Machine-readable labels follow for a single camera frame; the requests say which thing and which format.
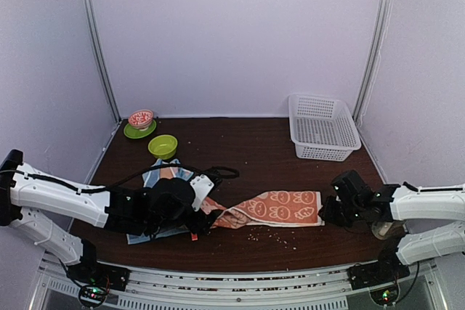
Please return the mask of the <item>lime green plate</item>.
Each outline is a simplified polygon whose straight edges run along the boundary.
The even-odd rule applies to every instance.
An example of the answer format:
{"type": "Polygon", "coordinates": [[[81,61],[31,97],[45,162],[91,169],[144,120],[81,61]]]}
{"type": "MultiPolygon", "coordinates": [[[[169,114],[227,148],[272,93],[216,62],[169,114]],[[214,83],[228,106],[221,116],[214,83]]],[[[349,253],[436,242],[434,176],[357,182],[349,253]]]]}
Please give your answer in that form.
{"type": "Polygon", "coordinates": [[[124,127],[124,136],[128,139],[142,139],[151,135],[156,130],[156,127],[155,120],[144,130],[136,129],[128,123],[124,127]]]}

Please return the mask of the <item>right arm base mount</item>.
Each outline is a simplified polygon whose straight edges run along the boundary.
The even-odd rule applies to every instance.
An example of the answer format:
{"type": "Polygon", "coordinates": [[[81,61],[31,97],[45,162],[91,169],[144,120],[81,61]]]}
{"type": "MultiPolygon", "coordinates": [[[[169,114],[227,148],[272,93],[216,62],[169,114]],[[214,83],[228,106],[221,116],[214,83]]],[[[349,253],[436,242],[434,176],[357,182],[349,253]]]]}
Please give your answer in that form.
{"type": "Polygon", "coordinates": [[[396,252],[396,248],[384,248],[376,261],[348,268],[351,288],[369,288],[375,304],[394,306],[401,298],[399,281],[410,275],[409,267],[400,262],[396,252]]]}

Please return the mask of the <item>left aluminium frame post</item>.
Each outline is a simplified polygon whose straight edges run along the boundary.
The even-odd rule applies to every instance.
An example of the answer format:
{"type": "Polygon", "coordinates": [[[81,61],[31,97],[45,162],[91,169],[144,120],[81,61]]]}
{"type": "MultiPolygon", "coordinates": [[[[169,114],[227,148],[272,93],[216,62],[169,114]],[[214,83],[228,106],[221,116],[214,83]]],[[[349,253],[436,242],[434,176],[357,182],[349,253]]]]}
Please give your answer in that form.
{"type": "Polygon", "coordinates": [[[100,36],[98,33],[97,27],[97,20],[94,13],[94,7],[92,0],[82,0],[84,3],[84,10],[86,13],[86,20],[89,29],[89,35],[92,45],[92,51],[94,54],[94,59],[97,66],[97,71],[102,83],[103,91],[105,98],[108,102],[110,107],[111,114],[113,116],[113,120],[116,123],[120,123],[122,121],[121,114],[119,112],[116,97],[111,86],[110,78],[108,75],[108,69],[105,64],[105,58],[102,50],[102,44],[100,40],[100,36]]]}

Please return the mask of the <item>aluminium front rail base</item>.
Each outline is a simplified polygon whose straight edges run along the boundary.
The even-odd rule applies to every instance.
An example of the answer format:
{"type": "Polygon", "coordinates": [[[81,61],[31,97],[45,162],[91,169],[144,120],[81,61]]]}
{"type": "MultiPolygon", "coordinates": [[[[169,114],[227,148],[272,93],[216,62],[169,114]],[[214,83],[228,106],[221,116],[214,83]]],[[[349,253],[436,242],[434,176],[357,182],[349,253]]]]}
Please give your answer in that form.
{"type": "Polygon", "coordinates": [[[399,290],[393,309],[450,309],[433,261],[396,282],[354,289],[348,266],[286,272],[197,273],[129,267],[124,290],[102,309],[385,309],[375,299],[399,290]]]}

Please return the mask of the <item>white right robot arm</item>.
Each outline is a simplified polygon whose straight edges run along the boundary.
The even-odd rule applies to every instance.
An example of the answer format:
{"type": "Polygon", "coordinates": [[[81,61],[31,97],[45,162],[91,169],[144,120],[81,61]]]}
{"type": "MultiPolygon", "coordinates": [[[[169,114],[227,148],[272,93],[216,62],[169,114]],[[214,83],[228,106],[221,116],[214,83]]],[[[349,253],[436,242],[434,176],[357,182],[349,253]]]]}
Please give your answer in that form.
{"type": "Polygon", "coordinates": [[[400,264],[464,252],[464,185],[413,187],[408,183],[385,184],[373,191],[364,183],[335,181],[335,196],[326,198],[319,217],[329,224],[351,227],[356,221],[395,224],[411,219],[445,220],[450,223],[398,240],[393,254],[385,255],[372,268],[379,282],[389,281],[400,264]]]}

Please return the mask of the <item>scattered rice crumbs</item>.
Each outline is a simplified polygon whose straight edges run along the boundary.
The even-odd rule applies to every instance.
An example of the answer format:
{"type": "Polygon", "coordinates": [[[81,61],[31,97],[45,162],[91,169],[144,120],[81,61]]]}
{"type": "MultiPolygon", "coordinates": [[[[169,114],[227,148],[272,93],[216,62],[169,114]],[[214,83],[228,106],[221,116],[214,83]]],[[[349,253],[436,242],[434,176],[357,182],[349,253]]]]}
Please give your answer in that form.
{"type": "Polygon", "coordinates": [[[284,250],[296,251],[296,229],[291,227],[252,226],[246,235],[248,242],[270,242],[272,247],[278,246],[284,250]]]}

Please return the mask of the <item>lime green bowl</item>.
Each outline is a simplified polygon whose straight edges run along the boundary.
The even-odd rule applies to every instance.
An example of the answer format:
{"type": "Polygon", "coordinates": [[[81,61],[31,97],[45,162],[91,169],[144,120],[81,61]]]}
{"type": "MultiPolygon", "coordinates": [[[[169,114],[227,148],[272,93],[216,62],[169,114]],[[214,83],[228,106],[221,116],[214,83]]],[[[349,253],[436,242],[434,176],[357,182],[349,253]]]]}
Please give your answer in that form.
{"type": "Polygon", "coordinates": [[[149,153],[157,159],[168,160],[175,156],[178,140],[170,134],[162,134],[151,139],[148,143],[149,153]]]}

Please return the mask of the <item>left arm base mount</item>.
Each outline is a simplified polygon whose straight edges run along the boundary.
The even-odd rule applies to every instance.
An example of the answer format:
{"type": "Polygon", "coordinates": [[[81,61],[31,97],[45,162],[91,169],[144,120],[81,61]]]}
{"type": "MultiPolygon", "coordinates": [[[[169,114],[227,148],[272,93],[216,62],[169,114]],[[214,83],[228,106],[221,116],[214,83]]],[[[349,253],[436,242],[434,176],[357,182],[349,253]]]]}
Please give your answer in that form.
{"type": "Polygon", "coordinates": [[[85,309],[104,304],[111,290],[125,291],[130,271],[127,268],[97,261],[97,250],[88,240],[82,240],[78,263],[62,264],[65,274],[78,286],[78,300],[85,309]]]}

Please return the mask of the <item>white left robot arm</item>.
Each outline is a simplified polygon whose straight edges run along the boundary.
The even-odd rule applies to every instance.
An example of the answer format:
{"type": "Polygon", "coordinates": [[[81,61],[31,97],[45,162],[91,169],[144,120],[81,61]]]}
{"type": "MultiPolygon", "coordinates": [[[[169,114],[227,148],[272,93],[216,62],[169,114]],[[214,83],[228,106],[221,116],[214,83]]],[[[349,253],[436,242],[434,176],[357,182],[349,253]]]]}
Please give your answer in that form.
{"type": "Polygon", "coordinates": [[[159,179],[154,187],[140,189],[121,183],[88,186],[44,174],[25,163],[21,151],[11,150],[1,163],[1,225],[22,231],[64,265],[75,266],[89,284],[97,284],[105,273],[93,244],[65,232],[45,211],[122,234],[155,237],[172,227],[205,234],[221,213],[201,209],[216,178],[200,172],[188,180],[159,179]]]}

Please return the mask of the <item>blue patchwork towel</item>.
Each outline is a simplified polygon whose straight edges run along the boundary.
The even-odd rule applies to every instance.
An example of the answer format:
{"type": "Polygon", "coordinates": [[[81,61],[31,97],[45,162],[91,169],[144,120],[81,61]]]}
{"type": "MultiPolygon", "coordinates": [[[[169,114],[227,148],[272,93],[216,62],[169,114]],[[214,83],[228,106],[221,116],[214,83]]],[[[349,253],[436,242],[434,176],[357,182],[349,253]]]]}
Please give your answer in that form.
{"type": "MultiPolygon", "coordinates": [[[[142,175],[144,185],[146,187],[154,187],[160,179],[173,179],[179,178],[189,180],[193,175],[192,171],[186,170],[179,167],[161,168],[156,170],[148,171],[142,175]]],[[[129,245],[138,245],[153,240],[171,237],[178,234],[188,233],[188,229],[185,226],[181,227],[162,227],[158,230],[155,235],[134,235],[127,234],[126,240],[129,245]]]]}

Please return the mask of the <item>beige ceramic mug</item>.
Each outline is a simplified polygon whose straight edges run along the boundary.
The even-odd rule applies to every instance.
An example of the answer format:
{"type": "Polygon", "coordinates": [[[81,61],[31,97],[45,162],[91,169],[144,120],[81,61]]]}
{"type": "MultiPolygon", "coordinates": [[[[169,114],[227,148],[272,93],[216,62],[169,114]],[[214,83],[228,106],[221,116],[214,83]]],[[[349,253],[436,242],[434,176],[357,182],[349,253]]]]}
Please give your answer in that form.
{"type": "Polygon", "coordinates": [[[404,223],[402,221],[378,221],[372,223],[371,232],[378,240],[403,237],[405,235],[404,223]]]}

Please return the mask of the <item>white plastic basket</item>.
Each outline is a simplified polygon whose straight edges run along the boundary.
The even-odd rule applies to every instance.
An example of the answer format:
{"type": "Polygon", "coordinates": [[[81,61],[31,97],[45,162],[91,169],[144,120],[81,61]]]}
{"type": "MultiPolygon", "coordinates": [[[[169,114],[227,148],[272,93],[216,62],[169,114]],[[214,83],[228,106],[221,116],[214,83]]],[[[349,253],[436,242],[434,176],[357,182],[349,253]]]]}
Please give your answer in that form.
{"type": "Polygon", "coordinates": [[[346,103],[327,97],[288,97],[291,141],[300,159],[345,161],[361,148],[360,136],[346,103]]]}

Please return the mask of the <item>aluminium frame post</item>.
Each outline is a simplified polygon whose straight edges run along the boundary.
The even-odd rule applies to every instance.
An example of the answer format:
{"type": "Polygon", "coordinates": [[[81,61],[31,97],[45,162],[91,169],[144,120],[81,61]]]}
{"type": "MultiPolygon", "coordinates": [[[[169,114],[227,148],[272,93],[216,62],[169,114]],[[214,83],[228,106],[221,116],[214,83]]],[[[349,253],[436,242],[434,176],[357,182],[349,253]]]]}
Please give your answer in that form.
{"type": "Polygon", "coordinates": [[[89,29],[89,35],[92,45],[92,51],[94,54],[94,59],[97,66],[97,71],[102,83],[103,91],[105,98],[108,102],[110,107],[111,114],[113,116],[113,120],[116,123],[120,123],[122,121],[121,114],[119,112],[116,97],[111,86],[110,78],[108,75],[108,69],[105,64],[105,58],[102,50],[102,44],[100,40],[100,36],[98,33],[97,27],[97,20],[94,13],[94,7],[92,0],[82,0],[84,3],[84,10],[86,13],[86,20],[89,29]]]}
{"type": "Polygon", "coordinates": [[[381,45],[386,31],[386,23],[389,19],[391,0],[379,0],[373,36],[365,64],[365,70],[360,85],[359,94],[353,111],[353,118],[357,126],[363,123],[363,116],[368,108],[368,101],[376,78],[376,70],[381,52],[381,45]]]}

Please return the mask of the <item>orange bunny pattern towel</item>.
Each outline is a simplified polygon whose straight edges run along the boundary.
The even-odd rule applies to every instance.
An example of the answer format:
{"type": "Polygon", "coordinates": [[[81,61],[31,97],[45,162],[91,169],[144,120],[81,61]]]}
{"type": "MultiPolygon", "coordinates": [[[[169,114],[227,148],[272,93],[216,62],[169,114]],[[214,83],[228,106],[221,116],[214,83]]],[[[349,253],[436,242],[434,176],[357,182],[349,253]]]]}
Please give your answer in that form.
{"type": "Polygon", "coordinates": [[[315,191],[269,191],[226,208],[210,197],[202,202],[204,213],[219,210],[214,227],[240,229],[245,226],[280,228],[318,227],[324,225],[318,211],[321,196],[315,191]]]}

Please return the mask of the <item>right aluminium frame post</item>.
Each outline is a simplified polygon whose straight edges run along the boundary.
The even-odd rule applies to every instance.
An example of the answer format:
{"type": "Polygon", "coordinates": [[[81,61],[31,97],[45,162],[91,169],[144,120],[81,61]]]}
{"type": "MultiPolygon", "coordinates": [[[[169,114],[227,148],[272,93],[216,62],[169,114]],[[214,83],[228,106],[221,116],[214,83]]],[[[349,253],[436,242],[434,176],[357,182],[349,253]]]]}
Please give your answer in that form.
{"type": "Polygon", "coordinates": [[[368,108],[368,101],[376,78],[376,70],[381,52],[381,45],[386,31],[386,23],[389,19],[391,0],[379,0],[373,36],[365,64],[365,70],[360,85],[359,94],[353,111],[353,118],[357,126],[363,123],[363,116],[368,108]]]}

